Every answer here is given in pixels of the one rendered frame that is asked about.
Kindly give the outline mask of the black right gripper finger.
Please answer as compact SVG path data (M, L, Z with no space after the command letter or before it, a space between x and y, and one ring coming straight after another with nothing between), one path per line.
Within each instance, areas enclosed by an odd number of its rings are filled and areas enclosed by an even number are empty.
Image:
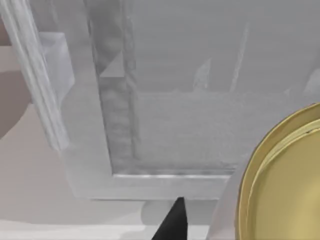
M178 197L151 240L188 240L185 198Z

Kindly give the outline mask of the grey cabinet door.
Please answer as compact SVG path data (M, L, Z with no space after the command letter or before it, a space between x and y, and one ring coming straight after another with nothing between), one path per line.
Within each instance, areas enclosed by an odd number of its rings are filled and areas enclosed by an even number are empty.
M0 15L47 140L54 150L61 152L68 146L69 138L50 82L30 1L0 0Z

